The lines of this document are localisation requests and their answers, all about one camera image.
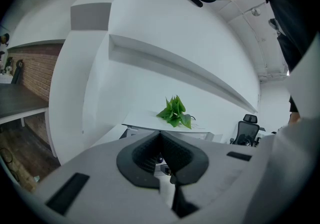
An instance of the office chair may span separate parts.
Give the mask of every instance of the office chair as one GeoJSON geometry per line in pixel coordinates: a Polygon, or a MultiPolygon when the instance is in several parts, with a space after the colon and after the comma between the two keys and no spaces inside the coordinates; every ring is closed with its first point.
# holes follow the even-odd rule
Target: office chair
{"type": "Polygon", "coordinates": [[[18,79],[19,79],[20,73],[22,72],[23,66],[24,66],[23,60],[19,59],[16,62],[16,69],[15,69],[11,84],[16,84],[18,82],[18,79]]]}
{"type": "Polygon", "coordinates": [[[230,144],[252,147],[260,128],[257,122],[258,118],[255,115],[246,114],[243,121],[238,122],[236,138],[231,138],[230,144]]]}

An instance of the white ceiling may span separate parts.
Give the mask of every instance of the white ceiling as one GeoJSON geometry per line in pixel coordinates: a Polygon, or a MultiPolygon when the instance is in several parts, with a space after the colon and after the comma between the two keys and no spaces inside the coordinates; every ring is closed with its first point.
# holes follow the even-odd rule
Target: white ceiling
{"type": "MultiPolygon", "coordinates": [[[[35,5],[46,0],[15,0],[1,22],[1,32],[13,32],[20,19],[35,5]]],[[[270,4],[265,0],[219,0],[205,5],[218,13],[235,31],[261,81],[285,77],[287,65],[284,61],[277,33],[268,25],[274,18],[270,4]],[[259,6],[260,16],[253,16],[251,9],[259,6]]]]}

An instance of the wooden floor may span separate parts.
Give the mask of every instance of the wooden floor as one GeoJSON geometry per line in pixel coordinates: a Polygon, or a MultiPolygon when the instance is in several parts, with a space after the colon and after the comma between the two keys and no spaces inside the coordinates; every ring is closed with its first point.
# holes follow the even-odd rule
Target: wooden floor
{"type": "Polygon", "coordinates": [[[39,176],[41,182],[48,174],[60,166],[52,155],[50,147],[36,137],[27,127],[21,127],[19,121],[2,124],[0,133],[0,154],[17,177],[20,185],[32,192],[37,183],[34,177],[39,176]]]}

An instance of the brick wall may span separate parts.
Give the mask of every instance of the brick wall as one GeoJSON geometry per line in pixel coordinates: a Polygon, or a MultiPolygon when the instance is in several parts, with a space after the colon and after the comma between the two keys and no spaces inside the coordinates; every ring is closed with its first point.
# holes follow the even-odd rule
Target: brick wall
{"type": "Polygon", "coordinates": [[[49,101],[51,79],[62,45],[61,43],[39,44],[8,50],[8,57],[13,58],[12,74],[15,73],[18,60],[23,60],[24,63],[19,84],[46,101],[49,101]]]}

